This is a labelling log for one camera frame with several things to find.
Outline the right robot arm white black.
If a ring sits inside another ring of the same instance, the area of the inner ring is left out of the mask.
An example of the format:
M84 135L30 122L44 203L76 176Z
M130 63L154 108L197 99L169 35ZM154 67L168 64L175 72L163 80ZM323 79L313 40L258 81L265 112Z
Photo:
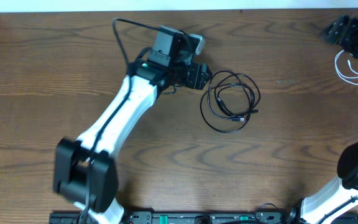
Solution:
M322 31L323 39L341 46L342 51L358 59L358 18L341 16ZM337 75L356 84L354 76ZM337 164L337 174L314 195L301 199L284 223L333 223L358 205L358 142L345 148Z

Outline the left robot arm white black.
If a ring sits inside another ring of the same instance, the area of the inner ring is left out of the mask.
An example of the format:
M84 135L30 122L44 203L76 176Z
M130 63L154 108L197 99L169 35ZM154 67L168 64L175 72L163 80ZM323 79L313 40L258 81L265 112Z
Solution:
M204 47L202 36L157 30L154 46L128 64L118 94L98 120L76 140L63 138L56 146L53 190L80 206L76 223L121 221L116 163L124 141L168 87L201 90L211 78L209 67L193 60Z

